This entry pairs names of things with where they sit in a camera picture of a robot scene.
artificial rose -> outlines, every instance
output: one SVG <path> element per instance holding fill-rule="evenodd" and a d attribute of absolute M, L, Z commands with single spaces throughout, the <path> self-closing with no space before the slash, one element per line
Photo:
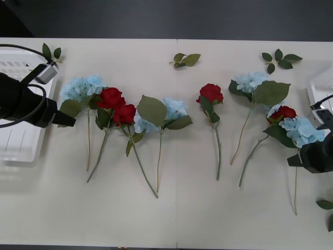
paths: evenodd
<path fill-rule="evenodd" d="M 97 106 L 100 108 L 119 108 L 126 104 L 125 98 L 121 97 L 121 94 L 122 92 L 120 92 L 115 87 L 104 89 L 99 95 L 102 101 L 98 102 Z"/>
<path fill-rule="evenodd" d="M 223 101 L 221 88 L 211 83 L 208 83 L 206 86 L 201 88 L 200 95 L 206 97 L 213 104 L 221 103 Z"/>
<path fill-rule="evenodd" d="M 134 122 L 136 108 L 133 104 L 123 105 L 114 110 L 113 121 L 116 126 L 119 126 L 119 121 L 121 124 L 131 124 Z"/>
<path fill-rule="evenodd" d="M 282 116 L 281 121 L 285 118 L 295 118 L 297 116 L 295 110 L 289 108 L 288 106 L 281 106 L 279 110 L 271 115 L 271 118 L 277 120 L 280 116 Z"/>

black cable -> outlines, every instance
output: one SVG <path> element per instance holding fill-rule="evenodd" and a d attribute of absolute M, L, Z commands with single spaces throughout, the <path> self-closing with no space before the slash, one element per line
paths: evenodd
<path fill-rule="evenodd" d="M 323 102 L 327 101 L 328 99 L 331 99 L 332 97 L 333 97 L 333 95 L 329 95 L 329 96 L 325 97 L 325 98 L 322 99 L 321 101 L 316 102 L 316 103 L 313 105 L 313 107 L 314 107 L 315 109 L 319 109 L 319 108 L 321 107 L 321 104 L 322 104 Z"/>
<path fill-rule="evenodd" d="M 41 89 L 43 91 L 43 97 L 42 97 L 41 102 L 38 104 L 38 106 L 33 111 L 31 111 L 26 116 L 22 117 L 19 120 L 16 120 L 16 121 L 13 121 L 13 122 L 10 122 L 10 123 L 6 123 L 6 124 L 3 124 L 3 125 L 0 125 L 0 129 L 7 128 L 7 127 L 10 127 L 10 126 L 16 125 L 16 124 L 18 124 L 20 122 L 28 120 L 35 113 L 37 113 L 41 109 L 41 107 L 44 105 L 44 102 L 46 100 L 46 91 L 45 91 L 45 89 L 43 87 L 39 86 L 39 85 L 36 85 L 36 84 L 29 84 L 27 87 L 36 87 L 36 88 Z"/>
<path fill-rule="evenodd" d="M 12 47 L 12 48 L 24 49 L 26 51 L 30 51 L 32 53 L 35 53 L 37 55 L 40 55 L 40 56 L 44 57 L 47 60 L 47 63 L 51 64 L 52 66 L 56 64 L 56 62 L 53 61 L 52 58 L 46 57 L 43 53 L 41 53 L 39 51 L 35 51 L 34 49 L 31 49 L 31 48 L 27 48 L 27 47 L 23 47 L 23 46 L 20 46 L 20 45 L 15 45 L 15 44 L 0 44 L 0 47 Z"/>

blue flower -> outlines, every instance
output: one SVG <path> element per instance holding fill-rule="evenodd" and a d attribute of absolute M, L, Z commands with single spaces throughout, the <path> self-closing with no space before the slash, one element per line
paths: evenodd
<path fill-rule="evenodd" d="M 143 130 L 146 130 L 146 133 L 152 130 L 159 130 L 154 124 L 142 118 L 138 112 L 135 113 L 134 122 L 134 130 L 136 133 L 142 133 Z"/>
<path fill-rule="evenodd" d="M 279 104 L 274 105 L 273 107 L 264 105 L 264 109 L 267 114 L 267 118 L 270 117 L 275 112 L 277 112 L 281 108 L 282 104 L 284 104 L 284 103 L 285 103 L 285 101 L 282 101 Z"/>
<path fill-rule="evenodd" d="M 291 138 L 299 148 L 305 144 L 317 141 L 322 142 L 325 138 L 324 132 L 316 130 L 308 118 L 285 118 L 279 125 L 287 130 L 287 137 Z"/>
<path fill-rule="evenodd" d="M 235 81 L 238 84 L 237 90 L 242 90 L 245 93 L 252 93 L 256 90 L 257 86 L 267 80 L 267 75 L 260 72 L 251 72 L 235 76 Z"/>
<path fill-rule="evenodd" d="M 175 101 L 171 98 L 164 98 L 163 103 L 168 108 L 168 114 L 166 115 L 166 119 L 178 119 L 182 116 L 187 115 L 185 109 L 187 108 L 183 101 Z"/>
<path fill-rule="evenodd" d="M 85 101 L 93 94 L 100 94 L 106 85 L 101 81 L 100 75 L 89 76 L 88 78 L 73 77 L 69 84 L 65 85 L 60 96 L 64 100 Z"/>

dark background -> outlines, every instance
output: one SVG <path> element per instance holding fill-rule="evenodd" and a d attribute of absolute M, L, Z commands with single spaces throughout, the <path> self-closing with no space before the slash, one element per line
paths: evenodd
<path fill-rule="evenodd" d="M 5 0 L 0 1 L 0 37 L 331 42 L 332 10 L 333 0 Z"/>

white table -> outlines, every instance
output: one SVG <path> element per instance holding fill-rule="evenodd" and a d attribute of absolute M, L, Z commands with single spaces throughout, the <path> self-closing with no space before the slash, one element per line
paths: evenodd
<path fill-rule="evenodd" d="M 93 179 L 85 181 L 87 121 L 81 115 L 74 128 L 47 129 L 41 160 L 34 168 L 0 169 L 0 243 L 96 245 L 128 247 L 224 249 L 331 249 L 327 212 L 315 201 L 330 198 L 333 175 L 299 169 L 298 216 L 293 213 L 295 168 L 286 158 L 294 151 L 268 139 L 248 166 L 238 188 L 242 165 L 267 127 L 256 110 L 242 139 L 233 166 L 229 164 L 248 107 L 231 96 L 227 87 L 236 74 L 264 71 L 261 52 L 280 48 L 304 58 L 292 70 L 276 69 L 272 80 L 291 83 L 287 105 L 299 115 L 310 111 L 306 84 L 323 65 L 331 64 L 332 43 L 190 41 L 190 40 L 82 40 L 0 39 L 41 50 L 45 42 L 61 46 L 59 91 L 71 77 L 100 73 L 109 86 L 118 87 L 129 103 L 142 94 L 183 99 L 194 124 L 164 135 L 160 198 L 151 194 L 136 158 L 124 153 L 127 144 L 113 132 Z M 168 64 L 174 54 L 201 53 L 200 63 L 179 71 Z M 206 83 L 221 86 L 224 105 L 220 137 L 223 162 L 215 180 L 215 135 L 195 102 Z M 103 133 L 92 121 L 92 165 Z M 156 186 L 158 134 L 139 144 L 148 178 Z"/>

